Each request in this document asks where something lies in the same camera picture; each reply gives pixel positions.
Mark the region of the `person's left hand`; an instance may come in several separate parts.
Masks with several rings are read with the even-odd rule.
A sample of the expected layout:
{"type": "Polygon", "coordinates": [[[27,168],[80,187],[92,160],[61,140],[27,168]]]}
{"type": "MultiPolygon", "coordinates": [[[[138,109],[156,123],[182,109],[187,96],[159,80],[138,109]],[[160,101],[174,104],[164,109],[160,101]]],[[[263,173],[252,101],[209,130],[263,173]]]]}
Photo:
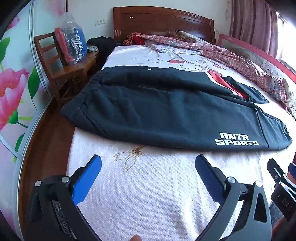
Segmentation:
{"type": "Polygon", "coordinates": [[[139,235],[134,235],[129,241],[142,241],[142,238],[139,235]]]}

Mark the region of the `person's right hand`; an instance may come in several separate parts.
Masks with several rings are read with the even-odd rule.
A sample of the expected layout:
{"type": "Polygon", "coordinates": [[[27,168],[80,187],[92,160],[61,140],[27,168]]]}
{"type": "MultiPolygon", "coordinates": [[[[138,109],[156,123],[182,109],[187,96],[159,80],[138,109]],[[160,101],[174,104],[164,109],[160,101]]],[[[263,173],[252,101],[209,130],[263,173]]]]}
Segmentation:
{"type": "Polygon", "coordinates": [[[282,227],[285,225],[286,222],[287,220],[284,217],[282,217],[275,223],[275,225],[272,228],[272,238],[271,238],[272,241],[274,241],[278,232],[282,229],[282,227]]]}

